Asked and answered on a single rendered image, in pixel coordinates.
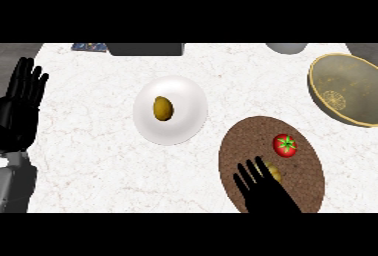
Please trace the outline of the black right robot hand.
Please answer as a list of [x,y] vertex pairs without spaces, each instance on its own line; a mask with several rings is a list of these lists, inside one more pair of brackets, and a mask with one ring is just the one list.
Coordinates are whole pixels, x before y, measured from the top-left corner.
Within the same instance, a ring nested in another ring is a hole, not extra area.
[[255,161],[246,160],[246,165],[237,164],[233,181],[250,214],[296,214],[301,212],[259,157],[255,157]]

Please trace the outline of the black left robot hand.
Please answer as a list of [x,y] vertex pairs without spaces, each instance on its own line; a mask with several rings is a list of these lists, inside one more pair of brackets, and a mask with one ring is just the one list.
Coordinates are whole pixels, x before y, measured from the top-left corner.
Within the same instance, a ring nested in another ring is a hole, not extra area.
[[39,103],[48,74],[22,57],[10,76],[5,95],[0,97],[0,154],[24,152],[33,143]]

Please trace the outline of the yellow squash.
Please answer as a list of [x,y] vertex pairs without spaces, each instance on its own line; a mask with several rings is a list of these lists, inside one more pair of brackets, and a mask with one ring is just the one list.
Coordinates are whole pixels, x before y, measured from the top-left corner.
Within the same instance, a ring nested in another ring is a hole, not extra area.
[[271,162],[264,162],[264,164],[265,164],[265,167],[268,169],[268,172],[270,172],[274,180],[280,183],[281,182],[281,174],[280,174],[277,167],[271,164]]

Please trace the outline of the brown oval placemat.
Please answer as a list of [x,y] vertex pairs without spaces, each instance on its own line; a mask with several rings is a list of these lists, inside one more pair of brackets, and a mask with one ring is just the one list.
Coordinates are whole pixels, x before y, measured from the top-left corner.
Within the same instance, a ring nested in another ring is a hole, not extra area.
[[[273,138],[278,134],[292,137],[298,149],[292,157],[283,158],[273,149]],[[237,164],[259,156],[280,171],[281,187],[290,195],[302,213],[315,213],[324,195],[324,177],[315,151],[296,129],[278,119],[265,116],[244,118],[228,129],[218,151],[218,171],[222,187],[236,209],[246,213],[244,199],[233,181]]]

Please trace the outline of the olive yellow-rimmed bowl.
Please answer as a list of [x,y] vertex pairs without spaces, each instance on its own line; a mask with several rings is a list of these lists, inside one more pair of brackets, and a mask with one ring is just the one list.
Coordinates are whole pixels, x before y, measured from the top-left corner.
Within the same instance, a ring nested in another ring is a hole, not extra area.
[[378,66],[351,54],[330,53],[309,64],[307,86],[324,114],[343,124],[378,128]]

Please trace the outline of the red tomato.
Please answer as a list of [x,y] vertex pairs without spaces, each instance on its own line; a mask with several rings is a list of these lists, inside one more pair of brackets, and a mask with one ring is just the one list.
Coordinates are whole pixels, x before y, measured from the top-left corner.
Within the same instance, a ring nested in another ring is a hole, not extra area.
[[273,150],[280,157],[292,157],[296,153],[296,149],[296,141],[287,134],[278,134],[273,138]]

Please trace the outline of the blue patterned flat object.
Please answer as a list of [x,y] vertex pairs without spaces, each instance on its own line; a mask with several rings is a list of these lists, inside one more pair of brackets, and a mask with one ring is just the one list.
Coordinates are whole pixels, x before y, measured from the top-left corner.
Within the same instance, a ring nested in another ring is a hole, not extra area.
[[73,51],[104,52],[107,47],[103,43],[73,43],[70,49]]

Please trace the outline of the olive yellow oval vegetable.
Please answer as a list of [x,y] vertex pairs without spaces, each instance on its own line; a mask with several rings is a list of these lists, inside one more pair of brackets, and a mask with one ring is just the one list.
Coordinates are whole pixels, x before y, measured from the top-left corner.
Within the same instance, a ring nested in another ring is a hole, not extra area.
[[165,97],[157,96],[153,102],[154,118],[159,121],[166,121],[171,119],[172,113],[174,113],[174,108],[169,100]]

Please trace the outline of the white plate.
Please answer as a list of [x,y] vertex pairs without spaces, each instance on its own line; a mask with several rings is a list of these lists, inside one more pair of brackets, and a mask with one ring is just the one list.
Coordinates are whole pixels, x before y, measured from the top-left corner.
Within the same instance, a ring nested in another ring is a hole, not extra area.
[[138,133],[156,144],[178,144],[197,133],[206,110],[205,94],[196,83],[181,76],[160,77],[143,87],[134,101]]

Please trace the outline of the dark grey rectangular appliance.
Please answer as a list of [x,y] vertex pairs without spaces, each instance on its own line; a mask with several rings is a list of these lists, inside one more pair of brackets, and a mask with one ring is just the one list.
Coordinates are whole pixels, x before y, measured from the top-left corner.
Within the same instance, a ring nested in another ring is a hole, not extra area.
[[113,56],[181,56],[182,43],[107,43]]

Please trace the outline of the grey round object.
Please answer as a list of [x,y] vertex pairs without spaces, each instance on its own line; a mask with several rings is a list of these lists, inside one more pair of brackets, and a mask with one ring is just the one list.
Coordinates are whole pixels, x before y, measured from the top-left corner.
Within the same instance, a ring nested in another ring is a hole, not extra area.
[[267,47],[278,54],[298,54],[307,44],[305,43],[267,43]]

